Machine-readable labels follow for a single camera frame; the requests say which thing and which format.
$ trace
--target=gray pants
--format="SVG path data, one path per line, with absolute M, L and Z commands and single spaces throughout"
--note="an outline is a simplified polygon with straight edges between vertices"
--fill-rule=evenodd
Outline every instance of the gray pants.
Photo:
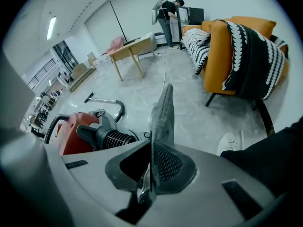
M 160 23 L 160 25 L 161 25 L 161 27 L 163 29 L 167 45 L 170 46 L 170 47 L 173 47 L 174 43 L 172 42 L 172 36 L 171 36 L 171 30 L 170 30 L 169 20 L 166 21 L 163 18 L 159 18 L 158 21 L 159 21 L 159 23 Z

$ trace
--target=wooden table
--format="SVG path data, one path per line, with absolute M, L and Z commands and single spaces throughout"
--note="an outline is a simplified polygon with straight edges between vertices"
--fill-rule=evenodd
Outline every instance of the wooden table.
M 113 60 L 115 69 L 116 69 L 121 81 L 122 81 L 122 77 L 121 77 L 121 74 L 117 67 L 116 61 L 122 60 L 127 57 L 131 57 L 134 61 L 136 68 L 138 69 L 141 77 L 144 78 L 143 71 L 142 71 L 139 63 L 136 61 L 134 55 L 138 55 L 142 50 L 145 50 L 149 47 L 151 48 L 151 52 L 152 52 L 153 56 L 156 56 L 152 49 L 152 39 L 151 38 L 146 38 L 146 39 L 132 42 L 109 54 L 110 58 Z

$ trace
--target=man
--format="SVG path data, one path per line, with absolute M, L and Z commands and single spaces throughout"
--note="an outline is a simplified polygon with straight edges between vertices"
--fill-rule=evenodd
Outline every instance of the man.
M 183 0 L 176 0 L 175 2 L 167 1 L 162 4 L 162 9 L 159 11 L 158 14 L 158 21 L 163 29 L 165 39 L 167 42 L 167 45 L 170 49 L 177 49 L 178 46 L 175 46 L 172 42 L 172 36 L 170 31 L 170 18 L 177 19 L 178 17 L 175 15 L 176 12 L 176 6 L 183 6 L 184 1 Z

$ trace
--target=vacuum wand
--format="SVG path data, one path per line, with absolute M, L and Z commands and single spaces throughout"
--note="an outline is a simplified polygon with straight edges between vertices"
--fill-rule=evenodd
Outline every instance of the vacuum wand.
M 124 104 L 119 100 L 109 100 L 109 99 L 102 99 L 102 98 L 95 98 L 93 97 L 94 93 L 91 93 L 84 101 L 84 103 L 87 103 L 88 101 L 95 101 L 95 102 L 101 102 L 101 103 L 108 103 L 108 104 L 119 104 L 120 105 L 120 111 L 115 118 L 115 122 L 118 122 L 121 117 L 125 114 L 125 107 Z

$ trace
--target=black shirt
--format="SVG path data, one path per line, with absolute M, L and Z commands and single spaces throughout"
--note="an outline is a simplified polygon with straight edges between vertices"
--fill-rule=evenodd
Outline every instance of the black shirt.
M 162 19 L 166 18 L 166 20 L 169 20 L 169 12 L 173 14 L 175 14 L 176 12 L 176 6 L 173 2 L 167 1 L 163 3 L 162 8 L 163 9 L 159 11 L 158 18 L 162 18 Z

